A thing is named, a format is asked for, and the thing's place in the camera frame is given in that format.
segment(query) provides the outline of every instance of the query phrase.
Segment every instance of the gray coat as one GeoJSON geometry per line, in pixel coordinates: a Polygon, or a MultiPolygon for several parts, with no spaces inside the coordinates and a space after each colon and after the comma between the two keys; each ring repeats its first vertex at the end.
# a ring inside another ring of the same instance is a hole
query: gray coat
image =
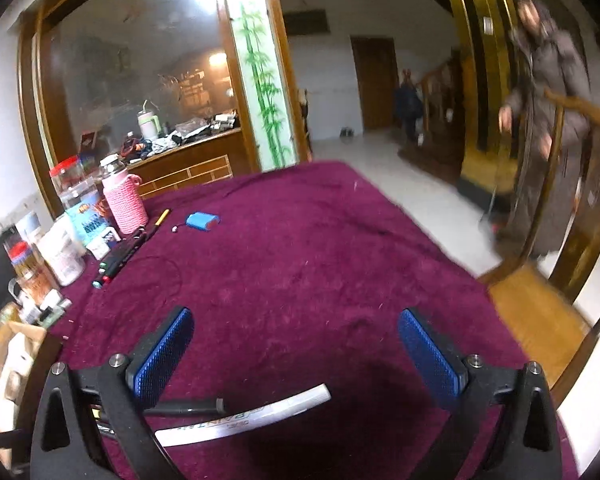
{"type": "MultiPolygon", "coordinates": [[[[526,70],[521,74],[520,84],[505,100],[514,118],[522,112],[526,115],[525,128],[520,129],[520,134],[525,136],[524,143],[521,142],[524,145],[522,162],[518,166],[515,200],[505,229],[506,234],[520,241],[531,227],[547,167],[539,149],[540,140],[544,134],[552,134],[554,127],[555,107],[542,92],[548,87],[558,94],[590,100],[587,70],[573,40],[556,27],[546,8],[542,11],[540,15],[544,19],[538,40],[530,40],[522,30],[512,35],[526,60],[526,70]]],[[[542,215],[535,254],[558,251],[562,246],[580,177],[582,142],[588,132],[586,118],[576,112],[565,113],[558,169],[542,215]]]]}

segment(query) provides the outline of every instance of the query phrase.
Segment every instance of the tiled floor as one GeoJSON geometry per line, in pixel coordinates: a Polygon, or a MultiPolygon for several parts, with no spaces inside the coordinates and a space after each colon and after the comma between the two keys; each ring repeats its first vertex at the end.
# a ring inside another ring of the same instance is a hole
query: tiled floor
{"type": "MultiPolygon", "coordinates": [[[[456,188],[398,158],[398,144],[388,132],[314,142],[316,160],[348,163],[399,204],[445,253],[474,276],[496,266],[490,233],[480,224],[482,211],[456,188]]],[[[545,273],[556,256],[541,264],[545,273]]],[[[600,316],[600,259],[577,304],[591,322],[600,316]]],[[[578,383],[558,410],[582,472],[600,448],[600,341],[578,383]]]]}

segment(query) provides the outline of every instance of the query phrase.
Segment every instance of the wooden door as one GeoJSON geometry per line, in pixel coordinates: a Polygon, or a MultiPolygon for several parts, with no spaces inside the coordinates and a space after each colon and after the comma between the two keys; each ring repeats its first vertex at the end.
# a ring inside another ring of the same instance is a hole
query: wooden door
{"type": "Polygon", "coordinates": [[[398,66],[392,38],[351,38],[365,132],[394,123],[398,66]]]}

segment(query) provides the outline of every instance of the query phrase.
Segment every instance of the red lid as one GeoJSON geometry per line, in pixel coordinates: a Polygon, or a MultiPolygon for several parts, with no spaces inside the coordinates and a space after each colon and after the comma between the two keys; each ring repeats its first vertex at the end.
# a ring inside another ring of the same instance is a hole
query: red lid
{"type": "Polygon", "coordinates": [[[58,174],[62,170],[67,170],[69,167],[71,167],[72,165],[76,164],[77,162],[78,162],[78,156],[77,155],[70,156],[67,160],[63,160],[57,166],[52,167],[49,170],[49,175],[50,176],[58,176],[58,174]]]}
{"type": "Polygon", "coordinates": [[[17,257],[22,256],[29,250],[29,244],[24,240],[15,244],[8,252],[9,258],[15,260],[17,257]]]}

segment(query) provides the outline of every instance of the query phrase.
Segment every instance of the cardboard box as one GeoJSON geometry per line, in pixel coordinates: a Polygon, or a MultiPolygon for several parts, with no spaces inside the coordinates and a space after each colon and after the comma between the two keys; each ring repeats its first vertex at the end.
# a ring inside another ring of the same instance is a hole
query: cardboard box
{"type": "MultiPolygon", "coordinates": [[[[40,395],[45,385],[46,377],[51,365],[56,362],[58,354],[62,348],[62,341],[54,335],[46,332],[39,326],[33,326],[15,321],[8,323],[8,334],[0,341],[0,375],[7,359],[9,341],[17,334],[23,333],[31,342],[34,348],[34,361],[31,367],[29,377],[23,378],[20,383],[16,404],[18,406],[15,427],[26,431],[33,431],[33,425],[38,411],[40,395]]],[[[27,460],[28,449],[14,448],[13,457],[10,460],[10,453],[0,452],[0,459],[5,466],[10,467],[11,463],[21,463],[27,460]]]]}

